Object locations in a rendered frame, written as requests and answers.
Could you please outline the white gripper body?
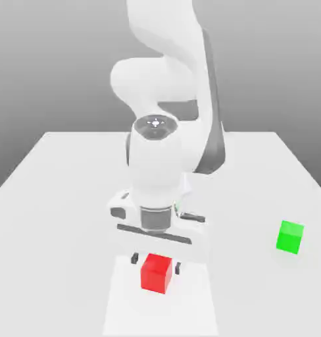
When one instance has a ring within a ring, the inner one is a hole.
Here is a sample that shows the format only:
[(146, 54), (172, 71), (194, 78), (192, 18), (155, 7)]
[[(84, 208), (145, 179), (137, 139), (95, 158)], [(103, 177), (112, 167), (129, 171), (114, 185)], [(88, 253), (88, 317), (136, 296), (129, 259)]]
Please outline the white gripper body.
[(116, 239), (122, 250), (145, 253), (207, 253), (208, 224), (175, 222), (164, 232), (117, 223)]

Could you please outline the small red cube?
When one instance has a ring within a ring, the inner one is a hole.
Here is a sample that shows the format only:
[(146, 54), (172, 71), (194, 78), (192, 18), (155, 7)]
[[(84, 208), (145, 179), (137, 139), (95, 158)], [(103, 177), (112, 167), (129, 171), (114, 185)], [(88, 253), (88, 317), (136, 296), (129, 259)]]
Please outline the small red cube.
[(141, 288), (165, 294), (172, 278), (172, 258), (149, 253), (141, 267)]

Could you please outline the small green cube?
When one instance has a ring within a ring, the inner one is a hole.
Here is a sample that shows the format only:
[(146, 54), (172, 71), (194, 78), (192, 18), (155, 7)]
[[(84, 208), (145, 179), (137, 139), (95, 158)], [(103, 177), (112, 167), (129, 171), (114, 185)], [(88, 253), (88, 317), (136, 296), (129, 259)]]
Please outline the small green cube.
[(283, 220), (276, 240), (276, 249), (297, 255), (304, 228), (303, 224)]

